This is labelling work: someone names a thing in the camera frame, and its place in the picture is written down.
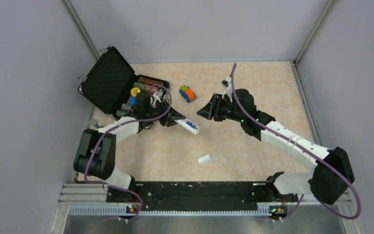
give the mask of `gray wall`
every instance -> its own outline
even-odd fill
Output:
[[[374,1],[339,1],[300,69],[326,145],[349,154],[374,233]]]
[[[94,59],[59,0],[0,0],[0,234],[46,233],[91,105]]]
[[[129,62],[294,59],[326,0],[72,0]]]

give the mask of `wire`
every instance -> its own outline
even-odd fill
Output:
[[[240,103],[239,101],[239,98],[237,97],[237,94],[236,94],[236,89],[234,88],[234,71],[236,70],[236,66],[237,64],[234,63],[233,65],[233,68],[231,70],[231,73],[230,73],[230,78],[231,78],[231,89],[232,89],[232,93],[233,93],[233,97],[235,98],[238,106],[240,107],[240,109],[243,111],[243,113],[249,118],[251,119],[253,122],[255,122],[257,125],[261,126],[262,128],[280,136],[281,138],[291,142],[292,144],[296,145],[299,149],[305,151],[308,155],[312,156],[314,159],[316,159],[317,161],[319,161],[320,163],[322,163],[323,165],[325,165],[327,168],[329,168],[332,172],[334,172],[338,177],[340,177],[343,182],[346,183],[346,185],[348,185],[348,187],[352,190],[354,196],[355,196],[355,199],[356,199],[356,203],[357,203],[357,211],[356,211],[356,214],[354,216],[345,216],[345,215],[342,215],[336,211],[334,211],[332,208],[330,208],[328,205],[326,205],[325,203],[321,202],[320,200],[318,200],[326,209],[328,209],[329,211],[331,211],[332,213],[336,214],[337,216],[339,217],[342,217],[342,218],[345,218],[345,219],[356,219],[360,216],[360,213],[362,212],[362,203],[360,202],[360,197],[359,197],[359,194],[357,192],[357,190],[354,188],[354,186],[352,185],[351,182],[348,181],[347,178],[345,178],[338,170],[336,170],[334,167],[332,167],[329,163],[323,161],[321,158],[319,158],[318,156],[316,156],[315,154],[313,154],[312,152],[310,152],[309,150],[307,150],[305,147],[301,146],[299,143],[295,142],[294,140],[286,137],[285,135],[282,135],[276,131],[274,131],[273,129],[267,127],[266,125],[258,122],[257,120],[255,120],[245,109],[244,107],[242,106],[242,104]],[[300,204],[300,201],[301,199],[303,198],[303,196],[300,197],[300,200],[299,202],[297,203],[297,205],[294,207],[294,209],[287,215],[287,217],[289,215],[291,215],[293,213],[293,211],[297,208],[297,206],[299,206]]]
[[[95,147],[94,149],[98,149],[98,147],[100,146],[101,142],[102,142],[102,139],[104,138],[104,136],[106,134],[108,134],[109,132],[111,131],[114,131],[115,129],[118,129],[119,127],[121,126],[124,126],[124,125],[127,125],[129,123],[135,123],[135,122],[150,122],[150,121],[155,121],[155,120],[158,120],[158,119],[161,119],[162,117],[164,117],[169,111],[170,111],[170,108],[171,108],[171,103],[172,103],[172,97],[171,97],[171,94],[170,94],[170,91],[164,87],[163,85],[161,84],[155,84],[153,86],[159,86],[161,88],[163,88],[166,92],[167,92],[167,95],[168,95],[168,108],[166,109],[166,111],[164,111],[164,113],[162,113],[160,116],[158,117],[155,117],[155,118],[147,118],[147,119],[135,119],[135,120],[129,120],[127,122],[124,122],[124,123],[121,123],[117,126],[114,126],[110,129],[108,129],[107,131],[105,131],[101,136],[100,138],[98,139],[97,143],[95,144]],[[85,167],[85,172],[84,172],[84,180],[86,183],[89,183],[89,184],[104,184],[104,185],[108,185],[109,187],[111,188],[114,188],[116,190],[119,190],[119,191],[123,191],[123,192],[127,192],[127,193],[130,193],[132,195],[134,195],[138,200],[140,200],[140,206],[139,206],[139,209],[137,209],[137,213],[130,219],[128,219],[128,222],[130,221],[133,221],[135,218],[138,217],[138,215],[140,214],[141,212],[141,209],[143,207],[143,200],[141,199],[140,195],[138,195],[137,193],[131,191],[131,190],[128,190],[128,189],[123,189],[123,188],[119,188],[119,187],[116,187],[114,185],[111,185],[109,183],[106,183],[104,181],[89,181],[88,180],[88,171],[90,169],[90,165],[91,165],[91,162],[95,156],[95,150],[91,153],[90,155],[90,158],[88,159],[88,163],[87,163],[87,166]],[[102,222],[105,222],[105,221],[108,221],[108,220],[111,220],[111,219],[116,219],[116,217],[108,217],[108,218],[105,218],[99,222],[97,222],[95,225],[92,225],[89,229],[86,230],[85,233],[87,233],[90,229],[92,229],[93,227],[95,227],[96,225],[102,223]]]

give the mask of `colorful toy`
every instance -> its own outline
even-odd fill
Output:
[[[196,99],[196,94],[186,85],[180,87],[180,95],[183,96],[184,100],[188,103]]]

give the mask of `wooden tabletop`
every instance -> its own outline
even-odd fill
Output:
[[[181,126],[162,127],[157,122],[150,130],[117,144],[116,166],[136,180],[150,181],[266,180],[278,171],[307,172],[284,152],[247,135],[239,123],[215,122],[196,115],[213,93],[223,93],[221,81],[230,74],[232,65],[232,62],[132,64],[139,74],[170,81],[173,108],[201,130],[193,135]],[[249,90],[258,109],[312,140],[289,62],[239,62],[234,77],[236,88]],[[187,103],[179,95],[182,85],[195,92],[195,101]],[[99,110],[94,118],[102,126],[114,121]],[[206,154],[211,154],[212,160],[199,164],[197,159]]]

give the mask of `purple cable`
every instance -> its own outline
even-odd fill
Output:
[[[356,218],[358,218],[358,217],[360,216],[360,213],[362,212],[362,204],[361,204],[361,202],[360,202],[360,197],[359,197],[359,194],[358,194],[357,190],[354,188],[354,186],[352,185],[352,183],[348,181],[347,178],[345,178],[345,177],[344,177],[344,176],[343,176],[339,171],[337,171],[337,170],[336,170],[334,167],[332,167],[329,163],[323,161],[321,158],[319,158],[318,156],[316,156],[315,154],[313,154],[312,152],[310,152],[309,150],[307,150],[306,148],[304,148],[303,146],[301,146],[299,143],[295,142],[294,140],[292,140],[292,139],[290,139],[290,138],[288,138],[288,137],[286,137],[286,136],[284,136],[284,135],[282,135],[282,134],[280,134],[280,133],[274,131],[273,129],[271,129],[271,128],[265,126],[264,124],[258,122],[257,120],[255,120],[255,119],[254,119],[254,118],[253,118],[253,117],[252,117],[252,116],[251,116],[251,115],[250,115],[250,114],[249,114],[249,113],[244,109],[244,107],[243,107],[242,104],[240,103],[239,99],[237,98],[237,95],[236,95],[236,89],[234,88],[234,78],[233,78],[233,76],[234,76],[234,71],[236,70],[236,66],[237,66],[237,64],[234,63],[233,68],[232,68],[231,73],[230,73],[230,78],[231,78],[231,88],[232,88],[232,91],[233,91],[233,96],[234,96],[234,98],[235,98],[237,104],[239,105],[240,109],[243,111],[243,113],[244,113],[247,117],[249,117],[249,119],[251,119],[253,122],[255,122],[257,125],[259,125],[259,126],[261,126],[262,128],[264,128],[264,129],[266,129],[266,130],[268,130],[268,131],[270,131],[270,132],[272,132],[272,133],[274,133],[274,134],[280,136],[281,138],[285,139],[286,141],[289,141],[289,142],[291,142],[292,144],[296,145],[299,149],[305,151],[308,155],[312,156],[314,159],[316,159],[317,161],[319,161],[320,163],[322,163],[323,165],[325,165],[325,166],[326,166],[327,168],[329,168],[332,172],[334,172],[338,177],[340,177],[340,178],[343,180],[343,182],[345,182],[345,183],[348,185],[348,187],[352,190],[352,192],[354,193],[354,196],[355,196],[355,199],[356,199],[356,203],[357,203],[357,211],[356,211],[356,214],[355,214],[354,216],[351,216],[351,217],[349,217],[349,216],[345,216],[345,215],[342,215],[342,214],[340,214],[340,213],[334,211],[332,208],[330,208],[330,207],[329,207],[328,205],[326,205],[325,203],[323,203],[323,202],[321,202],[321,201],[319,201],[319,200],[318,200],[318,201],[319,201],[319,202],[320,202],[320,203],[321,203],[321,204],[322,204],[326,209],[328,209],[329,211],[331,211],[332,213],[336,214],[336,215],[339,216],[339,217],[342,217],[342,218],[345,218],[345,219],[356,219]],[[292,210],[292,212],[297,208],[297,206],[299,206],[300,201],[301,201],[302,198],[303,198],[303,197],[301,196],[299,202],[298,202],[297,205],[294,207],[294,209]]]
[[[163,85],[161,85],[161,84],[155,84],[155,85],[153,85],[153,86],[159,86],[160,88],[163,88],[163,89],[167,92],[167,95],[168,95],[168,108],[166,109],[166,111],[164,111],[164,113],[162,113],[160,116],[155,117],[155,118],[130,120],[130,121],[124,122],[124,123],[122,123],[122,124],[120,124],[120,125],[117,125],[117,126],[114,126],[114,127],[110,128],[110,129],[108,129],[107,131],[105,131],[105,132],[100,136],[100,138],[98,139],[97,143],[95,144],[94,149],[98,149],[99,145],[100,145],[101,142],[102,142],[102,139],[103,139],[104,136],[105,136],[106,134],[108,134],[109,132],[111,132],[111,131],[113,131],[113,130],[115,130],[115,129],[121,127],[121,126],[124,126],[124,125],[126,125],[126,124],[129,124],[129,123],[134,123],[134,122],[150,122],[150,121],[155,121],[155,120],[161,119],[162,117],[164,117],[164,116],[165,116],[165,115],[170,111],[171,103],[172,103],[172,98],[171,98],[170,91],[169,91],[166,87],[164,87]],[[85,168],[85,172],[84,172],[84,180],[85,180],[85,182],[86,182],[86,183],[89,183],[89,184],[105,184],[105,185],[108,185],[109,187],[112,187],[112,188],[117,189],[117,190],[119,190],[119,191],[124,191],[124,192],[130,193],[130,194],[134,195],[135,197],[137,197],[137,198],[140,200],[140,206],[139,206],[139,209],[137,209],[137,213],[135,213],[135,215],[134,215],[132,218],[130,218],[130,219],[128,220],[128,222],[133,221],[135,218],[137,218],[138,214],[140,214],[140,211],[141,211],[141,209],[143,208],[143,200],[141,199],[141,197],[140,197],[137,193],[135,193],[135,192],[133,192],[133,191],[131,191],[131,190],[128,190],[128,189],[123,189],[123,188],[119,188],[119,187],[116,187],[116,186],[110,185],[110,184],[108,184],[108,183],[106,183],[106,182],[104,182],[104,181],[89,181],[89,180],[88,180],[88,178],[87,178],[87,176],[88,176],[88,171],[89,171],[89,169],[90,169],[90,164],[91,164],[91,162],[93,161],[93,158],[94,158],[94,156],[95,156],[95,152],[96,152],[96,151],[94,150],[94,151],[91,153],[90,159],[88,160],[88,163],[87,163],[87,167]],[[108,218],[105,218],[105,219],[99,221],[98,223],[96,223],[96,225],[98,225],[99,223],[102,223],[102,222],[105,222],[105,221],[111,220],[111,219],[117,219],[117,218],[116,218],[116,217],[108,217]]]

